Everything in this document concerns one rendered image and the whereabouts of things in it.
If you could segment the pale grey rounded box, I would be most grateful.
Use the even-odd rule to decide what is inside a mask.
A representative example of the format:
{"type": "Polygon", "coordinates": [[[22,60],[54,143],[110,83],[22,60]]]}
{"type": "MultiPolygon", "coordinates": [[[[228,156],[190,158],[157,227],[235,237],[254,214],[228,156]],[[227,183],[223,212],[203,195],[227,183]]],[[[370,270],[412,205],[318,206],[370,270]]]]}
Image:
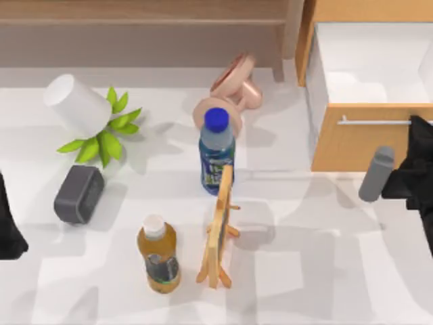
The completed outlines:
{"type": "Polygon", "coordinates": [[[394,149],[380,146],[376,149],[359,188],[359,198],[365,202],[375,202],[382,193],[394,169],[394,149]]]}

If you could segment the pale wooden drawer front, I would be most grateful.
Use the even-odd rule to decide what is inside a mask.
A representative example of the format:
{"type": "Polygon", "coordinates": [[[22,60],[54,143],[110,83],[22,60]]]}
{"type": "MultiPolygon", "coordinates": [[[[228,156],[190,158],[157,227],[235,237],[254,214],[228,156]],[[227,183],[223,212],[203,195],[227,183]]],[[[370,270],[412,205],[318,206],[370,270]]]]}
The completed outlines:
{"type": "Polygon", "coordinates": [[[406,157],[408,125],[337,125],[343,115],[349,120],[400,121],[418,115],[433,122],[433,104],[329,104],[321,124],[312,171],[366,171],[380,146],[394,149],[396,164],[406,157]]]}

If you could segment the drawer with white inside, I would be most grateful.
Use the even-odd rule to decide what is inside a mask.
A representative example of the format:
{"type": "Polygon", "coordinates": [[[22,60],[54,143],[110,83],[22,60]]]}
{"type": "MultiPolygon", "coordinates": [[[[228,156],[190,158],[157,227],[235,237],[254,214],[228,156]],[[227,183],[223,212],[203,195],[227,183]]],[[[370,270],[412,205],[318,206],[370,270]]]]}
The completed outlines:
{"type": "Polygon", "coordinates": [[[312,104],[433,103],[433,22],[321,22],[306,73],[312,104]]]}

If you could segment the wooden framed blackboard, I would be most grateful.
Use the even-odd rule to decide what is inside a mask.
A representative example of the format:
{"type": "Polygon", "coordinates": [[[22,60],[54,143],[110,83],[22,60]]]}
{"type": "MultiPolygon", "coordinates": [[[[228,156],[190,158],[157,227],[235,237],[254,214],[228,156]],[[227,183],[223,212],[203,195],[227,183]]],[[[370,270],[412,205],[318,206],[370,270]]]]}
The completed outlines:
{"type": "Polygon", "coordinates": [[[223,167],[213,219],[206,228],[207,239],[202,264],[196,276],[197,283],[202,283],[208,278],[208,285],[213,289],[217,289],[219,283],[225,288],[231,288],[232,285],[230,277],[222,266],[227,237],[239,238],[240,236],[240,231],[229,225],[231,210],[240,210],[239,206],[231,204],[232,185],[233,167],[225,165],[223,167]]]}

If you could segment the blue bottle with blue cap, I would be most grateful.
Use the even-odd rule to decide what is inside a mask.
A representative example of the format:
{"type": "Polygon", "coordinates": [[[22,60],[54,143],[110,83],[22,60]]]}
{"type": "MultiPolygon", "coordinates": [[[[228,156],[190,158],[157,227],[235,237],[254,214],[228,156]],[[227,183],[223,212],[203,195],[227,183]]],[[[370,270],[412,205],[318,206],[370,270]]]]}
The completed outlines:
{"type": "Polygon", "coordinates": [[[223,108],[211,108],[205,113],[199,152],[202,186],[217,196],[224,166],[233,167],[235,162],[235,136],[230,116],[223,108]]]}

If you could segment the amber bottle with white cap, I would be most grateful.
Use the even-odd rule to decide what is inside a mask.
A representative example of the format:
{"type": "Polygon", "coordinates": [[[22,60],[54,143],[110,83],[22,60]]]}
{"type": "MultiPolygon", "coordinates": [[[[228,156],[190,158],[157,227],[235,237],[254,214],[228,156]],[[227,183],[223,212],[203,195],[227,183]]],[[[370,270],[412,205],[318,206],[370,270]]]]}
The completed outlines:
{"type": "Polygon", "coordinates": [[[161,294],[173,292],[181,279],[174,227],[160,215],[148,215],[137,235],[137,246],[150,288],[161,294]]]}

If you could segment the wooden open shelf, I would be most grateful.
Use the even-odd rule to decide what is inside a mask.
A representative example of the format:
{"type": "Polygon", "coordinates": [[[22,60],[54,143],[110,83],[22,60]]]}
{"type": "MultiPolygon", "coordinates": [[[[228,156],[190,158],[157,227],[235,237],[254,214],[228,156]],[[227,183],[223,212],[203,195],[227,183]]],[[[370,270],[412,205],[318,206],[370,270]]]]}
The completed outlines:
{"type": "Polygon", "coordinates": [[[283,78],[304,0],[0,0],[8,83],[55,71],[222,68],[243,52],[283,78]]]}

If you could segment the dark grey rounded box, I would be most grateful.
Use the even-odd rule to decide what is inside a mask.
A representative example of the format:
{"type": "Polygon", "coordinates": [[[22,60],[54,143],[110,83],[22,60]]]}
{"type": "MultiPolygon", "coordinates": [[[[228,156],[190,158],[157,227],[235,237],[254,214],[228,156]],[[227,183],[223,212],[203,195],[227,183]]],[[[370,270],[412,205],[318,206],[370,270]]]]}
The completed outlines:
{"type": "Polygon", "coordinates": [[[55,214],[65,223],[89,223],[104,186],[104,177],[97,167],[73,165],[55,197],[55,214]]]}

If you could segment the white pot with green plant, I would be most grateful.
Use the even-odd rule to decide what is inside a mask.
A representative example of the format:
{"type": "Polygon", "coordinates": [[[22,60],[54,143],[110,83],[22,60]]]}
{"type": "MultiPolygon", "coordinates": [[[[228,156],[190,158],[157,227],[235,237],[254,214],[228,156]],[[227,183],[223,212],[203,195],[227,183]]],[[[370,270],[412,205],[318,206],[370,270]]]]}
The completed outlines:
{"type": "Polygon", "coordinates": [[[43,102],[72,134],[72,141],[57,152],[78,152],[75,161],[80,164],[99,157],[102,167],[107,167],[112,159],[120,160],[123,147],[116,135],[134,135],[139,130],[135,121],[142,109],[124,111],[129,103],[128,92],[118,96],[115,88],[109,87],[102,96],[73,74],[52,80],[45,89],[43,102]]]}

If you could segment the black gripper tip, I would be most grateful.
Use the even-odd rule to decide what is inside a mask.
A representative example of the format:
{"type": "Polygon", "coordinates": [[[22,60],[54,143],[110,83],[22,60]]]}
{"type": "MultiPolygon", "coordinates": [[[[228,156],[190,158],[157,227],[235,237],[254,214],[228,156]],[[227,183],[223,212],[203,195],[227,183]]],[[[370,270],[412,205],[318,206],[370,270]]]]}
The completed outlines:
{"type": "Polygon", "coordinates": [[[28,243],[14,222],[0,172],[0,260],[16,260],[28,251],[28,243]]]}

